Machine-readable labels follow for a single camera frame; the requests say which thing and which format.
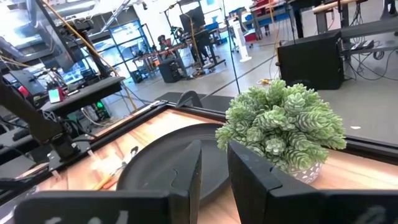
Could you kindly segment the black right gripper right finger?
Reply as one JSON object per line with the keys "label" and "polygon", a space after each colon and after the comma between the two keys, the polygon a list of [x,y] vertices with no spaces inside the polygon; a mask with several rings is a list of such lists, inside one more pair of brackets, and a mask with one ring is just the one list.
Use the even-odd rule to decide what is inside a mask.
{"label": "black right gripper right finger", "polygon": [[227,154],[241,224],[398,224],[398,190],[318,190],[236,141]]}

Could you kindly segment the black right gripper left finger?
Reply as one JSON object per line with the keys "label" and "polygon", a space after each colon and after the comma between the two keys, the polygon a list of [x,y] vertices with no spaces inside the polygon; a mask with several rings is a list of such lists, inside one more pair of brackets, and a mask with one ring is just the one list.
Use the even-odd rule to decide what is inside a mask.
{"label": "black right gripper left finger", "polygon": [[201,141],[154,181],[153,189],[43,191],[19,203],[15,224],[196,224]]}

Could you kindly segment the black round plate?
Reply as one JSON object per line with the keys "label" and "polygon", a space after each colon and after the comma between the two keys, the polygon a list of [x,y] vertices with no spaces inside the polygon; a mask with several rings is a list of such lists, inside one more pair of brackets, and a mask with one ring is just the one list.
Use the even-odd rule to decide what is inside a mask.
{"label": "black round plate", "polygon": [[201,142],[200,205],[214,201],[229,185],[226,151],[218,148],[215,131],[220,124],[194,124],[156,139],[134,156],[122,171],[117,190],[141,189],[174,163],[191,144]]}

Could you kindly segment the green succulent in white pot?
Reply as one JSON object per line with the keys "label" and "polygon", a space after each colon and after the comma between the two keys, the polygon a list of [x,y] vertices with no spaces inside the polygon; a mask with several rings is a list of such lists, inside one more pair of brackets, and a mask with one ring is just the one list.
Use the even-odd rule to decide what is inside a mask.
{"label": "green succulent in white pot", "polygon": [[313,89],[276,79],[233,98],[215,132],[218,148],[236,141],[274,167],[312,183],[329,151],[346,148],[342,118]]}

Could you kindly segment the small black computer tower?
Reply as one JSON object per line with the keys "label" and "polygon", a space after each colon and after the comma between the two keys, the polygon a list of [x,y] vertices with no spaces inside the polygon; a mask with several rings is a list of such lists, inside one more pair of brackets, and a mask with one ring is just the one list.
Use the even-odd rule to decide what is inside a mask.
{"label": "small black computer tower", "polygon": [[165,83],[175,83],[183,77],[179,72],[179,64],[176,60],[163,60],[159,64],[159,71]]}

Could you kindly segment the large black computer tower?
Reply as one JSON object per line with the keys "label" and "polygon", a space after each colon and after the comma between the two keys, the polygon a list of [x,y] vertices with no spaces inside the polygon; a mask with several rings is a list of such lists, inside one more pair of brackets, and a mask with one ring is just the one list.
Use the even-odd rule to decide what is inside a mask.
{"label": "large black computer tower", "polygon": [[277,48],[280,78],[288,86],[337,90],[344,81],[341,32],[291,40]]}

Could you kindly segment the black flat platform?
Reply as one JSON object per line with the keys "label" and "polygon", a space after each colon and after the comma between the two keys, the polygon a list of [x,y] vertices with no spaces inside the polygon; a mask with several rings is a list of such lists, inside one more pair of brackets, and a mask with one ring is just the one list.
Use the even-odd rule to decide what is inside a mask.
{"label": "black flat platform", "polygon": [[68,96],[58,103],[47,102],[41,107],[42,111],[52,111],[57,116],[66,116],[80,108],[91,105],[122,90],[121,82],[124,77],[109,77],[95,84],[84,87],[78,93]]}

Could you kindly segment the thin black pole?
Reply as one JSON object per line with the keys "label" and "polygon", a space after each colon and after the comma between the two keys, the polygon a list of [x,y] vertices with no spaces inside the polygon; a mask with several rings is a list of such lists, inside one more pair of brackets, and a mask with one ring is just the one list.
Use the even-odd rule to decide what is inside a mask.
{"label": "thin black pole", "polygon": [[231,57],[231,63],[233,66],[233,73],[234,73],[234,81],[236,83],[236,87],[238,89],[238,94],[241,94],[241,90],[240,90],[240,86],[239,86],[239,82],[238,82],[238,76],[236,73],[236,67],[235,67],[235,63],[234,63],[234,56],[233,56],[233,48],[232,48],[232,37],[230,34],[230,26],[229,26],[229,22],[228,22],[228,18],[227,18],[227,14],[226,14],[226,8],[225,8],[225,2],[224,0],[221,0],[221,4],[222,4],[222,10],[224,13],[224,21],[227,27],[227,33],[228,33],[228,42],[229,42],[229,52],[230,52],[230,57]]}

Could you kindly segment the white tower fan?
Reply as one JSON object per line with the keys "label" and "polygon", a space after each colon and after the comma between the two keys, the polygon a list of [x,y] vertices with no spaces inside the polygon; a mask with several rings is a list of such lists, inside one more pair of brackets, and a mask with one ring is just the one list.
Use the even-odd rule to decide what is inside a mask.
{"label": "white tower fan", "polygon": [[243,36],[243,32],[242,32],[240,23],[239,23],[239,21],[233,21],[232,25],[233,25],[234,34],[236,37],[236,44],[238,46],[239,53],[241,55],[240,62],[247,62],[250,59],[252,59],[252,57],[250,57],[248,54],[248,50],[246,48],[246,43],[245,43],[245,39]]}

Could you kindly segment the green and pink small device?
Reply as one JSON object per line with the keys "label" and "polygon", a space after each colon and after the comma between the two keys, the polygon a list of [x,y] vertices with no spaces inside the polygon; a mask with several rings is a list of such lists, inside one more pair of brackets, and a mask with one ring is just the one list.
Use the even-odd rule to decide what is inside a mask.
{"label": "green and pink small device", "polygon": [[59,103],[64,100],[64,92],[61,88],[54,88],[48,91],[49,101],[54,103]]}

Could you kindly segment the black monitor on stand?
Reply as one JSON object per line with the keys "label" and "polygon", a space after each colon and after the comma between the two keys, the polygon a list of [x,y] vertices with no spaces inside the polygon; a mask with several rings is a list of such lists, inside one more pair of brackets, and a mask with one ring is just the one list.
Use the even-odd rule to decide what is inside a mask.
{"label": "black monitor on stand", "polygon": [[189,10],[185,14],[180,15],[184,33],[191,34],[192,31],[198,32],[204,28],[206,22],[201,6]]}

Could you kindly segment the black power strip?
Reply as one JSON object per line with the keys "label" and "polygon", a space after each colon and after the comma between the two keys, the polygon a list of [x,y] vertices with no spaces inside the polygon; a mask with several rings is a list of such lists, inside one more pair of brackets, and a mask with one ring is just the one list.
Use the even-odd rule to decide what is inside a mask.
{"label": "black power strip", "polygon": [[365,40],[363,42],[354,44],[350,50],[371,49],[374,47],[374,40]]}

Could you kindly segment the grey desk with black legs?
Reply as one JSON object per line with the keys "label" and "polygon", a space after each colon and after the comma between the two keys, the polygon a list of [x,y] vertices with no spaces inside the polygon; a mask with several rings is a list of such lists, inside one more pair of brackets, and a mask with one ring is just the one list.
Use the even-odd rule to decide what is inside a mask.
{"label": "grey desk with black legs", "polygon": [[[355,2],[358,6],[356,11],[355,19],[359,17],[360,14],[360,4],[367,0],[333,0],[326,4],[321,4],[312,9],[312,12],[316,17],[324,16],[327,11],[337,7],[342,9],[351,2]],[[359,25],[346,25],[345,20],[348,18],[347,15],[341,16],[342,25],[339,29],[342,40],[353,39],[355,37],[366,37],[369,35],[376,35],[387,32],[398,32],[398,8],[396,7],[396,0],[383,0],[383,10],[382,15],[378,21],[369,22]],[[395,50],[398,52],[398,44],[393,45],[393,43],[385,43],[378,45],[373,48],[362,48],[357,50],[348,49],[349,44],[343,44],[346,49],[343,51],[344,54],[361,54],[361,53],[373,53],[373,52],[383,52],[388,50]]]}

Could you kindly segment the black table edge frame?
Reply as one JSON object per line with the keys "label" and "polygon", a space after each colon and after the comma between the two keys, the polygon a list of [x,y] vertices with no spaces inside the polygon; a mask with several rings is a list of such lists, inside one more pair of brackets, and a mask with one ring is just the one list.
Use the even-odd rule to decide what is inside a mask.
{"label": "black table edge frame", "polygon": [[[121,124],[118,124],[115,128],[111,128],[109,131],[105,131],[105,133],[98,136],[98,138],[93,140],[91,143],[91,149],[94,151],[100,149],[126,132],[138,127],[139,125],[167,109],[220,121],[222,123],[226,121],[226,115],[222,111],[215,111],[194,106],[178,107],[175,103],[169,101],[156,101],[151,105],[140,108],[139,111],[132,114],[129,118],[126,118],[121,122]],[[345,139],[346,149],[343,151],[344,153],[361,156],[367,159],[374,159],[376,161],[398,166],[398,144],[371,141],[349,135],[347,135]]]}

